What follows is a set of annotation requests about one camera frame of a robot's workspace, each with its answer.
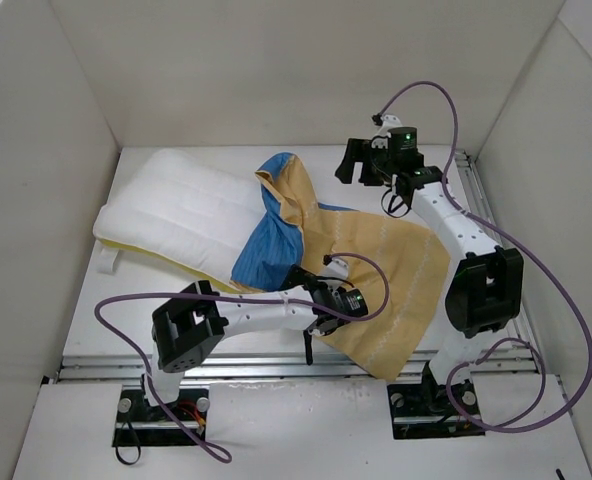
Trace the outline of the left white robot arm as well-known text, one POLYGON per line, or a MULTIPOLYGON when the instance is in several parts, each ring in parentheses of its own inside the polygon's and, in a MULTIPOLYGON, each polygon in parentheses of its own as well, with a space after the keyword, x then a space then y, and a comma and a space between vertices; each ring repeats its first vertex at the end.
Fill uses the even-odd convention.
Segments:
POLYGON ((156 346, 152 383, 145 384, 140 408, 151 418, 167 418, 180 397, 186 371, 201 365, 218 343, 234 336, 270 331, 301 331, 305 337, 326 336, 346 325, 317 307, 291 304, 304 300, 349 317, 368 314, 366 301, 345 276, 329 268, 315 275, 297 265, 276 292, 237 294, 233 302, 170 299, 152 314, 156 346))

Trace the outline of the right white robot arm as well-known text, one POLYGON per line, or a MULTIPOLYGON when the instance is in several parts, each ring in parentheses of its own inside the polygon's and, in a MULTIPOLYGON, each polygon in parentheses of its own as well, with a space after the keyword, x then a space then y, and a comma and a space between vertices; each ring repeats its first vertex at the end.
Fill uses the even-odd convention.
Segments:
POLYGON ((393 380, 443 299, 450 330, 418 388, 421 405, 440 412, 454 400, 453 385, 468 381, 473 364, 492 351, 494 333, 518 314, 523 258, 455 205, 445 172, 425 165, 416 128, 384 127, 371 139, 349 139, 336 177, 351 182, 357 163, 361 183, 389 186, 426 224, 333 213, 333 251, 351 258, 351 278, 375 317, 326 340, 374 377, 393 380))

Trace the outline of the blue yellow cartoon pillowcase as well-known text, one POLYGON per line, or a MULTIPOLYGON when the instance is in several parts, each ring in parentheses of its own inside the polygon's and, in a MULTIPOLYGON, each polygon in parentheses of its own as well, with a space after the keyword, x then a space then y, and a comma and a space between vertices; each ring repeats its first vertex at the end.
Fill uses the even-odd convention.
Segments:
POLYGON ((415 223, 319 203, 292 153, 272 156, 255 175, 265 213, 233 266, 232 282, 276 291, 292 265, 320 273, 324 256, 344 254, 350 282, 377 316, 322 340, 372 376, 395 380, 435 316, 450 264, 447 250, 415 223))

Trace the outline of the white pillow yellow trim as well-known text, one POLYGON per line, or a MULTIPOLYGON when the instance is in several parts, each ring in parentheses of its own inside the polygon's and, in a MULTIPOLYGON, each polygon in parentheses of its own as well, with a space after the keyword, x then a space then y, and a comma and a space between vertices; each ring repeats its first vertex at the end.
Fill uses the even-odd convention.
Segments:
POLYGON ((264 214, 257 181, 162 149, 102 206, 93 234, 108 247, 151 254, 235 292, 234 265, 264 214))

